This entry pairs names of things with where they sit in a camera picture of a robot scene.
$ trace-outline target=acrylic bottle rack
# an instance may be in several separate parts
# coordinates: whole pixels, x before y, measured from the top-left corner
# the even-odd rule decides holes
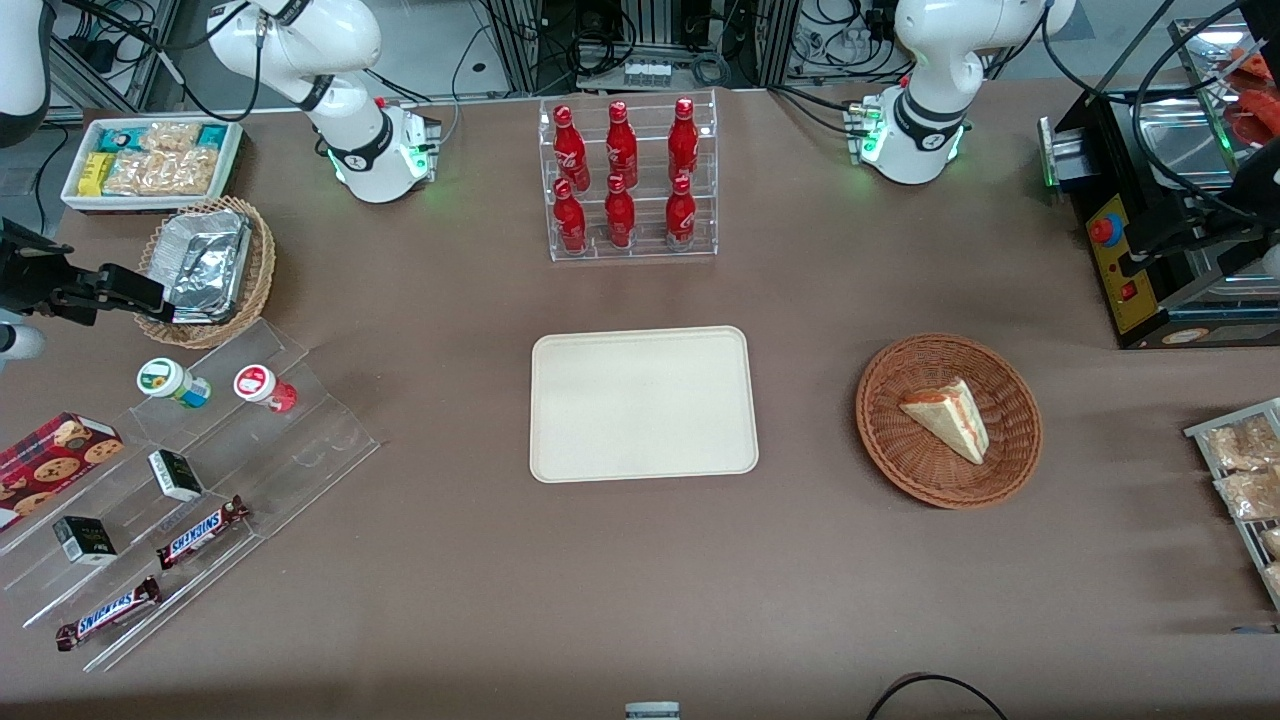
[[[56,652],[59,626],[155,575],[164,597],[157,607],[137,610],[65,653],[86,671],[111,667],[378,450],[360,420],[302,363],[305,355],[270,323],[257,320],[191,365],[214,388],[204,407],[148,398],[128,410],[113,421],[125,448],[105,470],[0,536],[5,600],[23,626],[47,635],[50,652]],[[236,373],[253,363],[297,388],[293,409],[275,414],[236,396]],[[205,489],[198,500],[178,502],[161,495],[147,462],[161,447],[191,462]],[[156,548],[236,495],[252,514],[161,571]],[[68,562],[51,527],[63,515],[100,519],[118,557],[102,566]]]
[[[698,204],[698,213],[694,217],[694,240],[687,250],[680,252],[667,246],[667,199],[671,197],[667,135],[671,132],[671,124],[676,117],[676,100],[678,97],[692,99],[694,124],[698,126],[698,169],[690,178],[692,181],[690,195]],[[608,108],[611,100],[614,99],[572,97],[541,102],[538,149],[543,164],[543,200],[547,205],[547,237],[552,260],[631,260],[716,255],[719,249],[719,218],[717,215],[719,128],[714,92],[625,96],[627,115],[636,132],[640,164],[640,182],[630,190],[636,206],[636,237],[627,250],[620,250],[609,242],[604,215],[604,199],[609,192],[607,184],[609,163],[604,138],[609,132]],[[559,167],[556,164],[556,123],[552,122],[550,114],[557,105],[568,105],[573,110],[573,126],[577,127],[586,142],[586,167],[591,173],[590,188],[577,193],[577,200],[586,213],[586,252],[581,255],[570,255],[564,251],[559,231],[556,227],[556,217],[552,214],[556,202],[552,183],[559,177]]]

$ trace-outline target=red emergency stop button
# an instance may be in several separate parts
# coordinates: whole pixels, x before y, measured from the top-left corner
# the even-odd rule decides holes
[[[1111,218],[1098,218],[1089,224],[1089,240],[1097,242],[1098,245],[1111,240],[1114,233],[1115,223],[1111,222]]]

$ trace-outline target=small black box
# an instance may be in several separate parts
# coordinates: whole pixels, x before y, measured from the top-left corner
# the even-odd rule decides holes
[[[147,456],[151,462],[151,474],[160,483],[160,492],[180,502],[191,502],[200,498],[204,488],[196,479],[196,473],[191,470],[187,459],[172,450],[157,450]]]
[[[115,547],[101,520],[63,515],[54,523],[54,534],[72,562],[106,565],[115,560]]]

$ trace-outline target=sandwich slice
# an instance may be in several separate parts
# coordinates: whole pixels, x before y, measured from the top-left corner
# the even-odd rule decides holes
[[[913,392],[902,398],[899,407],[961,457],[982,465],[982,456],[991,441],[973,392],[963,379],[956,378],[951,384],[937,389]]]

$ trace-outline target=yellow control panel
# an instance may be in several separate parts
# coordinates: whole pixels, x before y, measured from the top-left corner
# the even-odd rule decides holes
[[[1129,252],[1129,238],[1124,234],[1126,224],[1129,218],[1117,195],[1084,225],[1089,233],[1093,258],[1098,264],[1098,274],[1102,275],[1102,287],[1106,288],[1111,316],[1115,318],[1116,328],[1121,333],[1138,327],[1160,307],[1156,304],[1156,293],[1151,290],[1151,281],[1147,279],[1147,270],[1132,278],[1120,273],[1120,258]]]

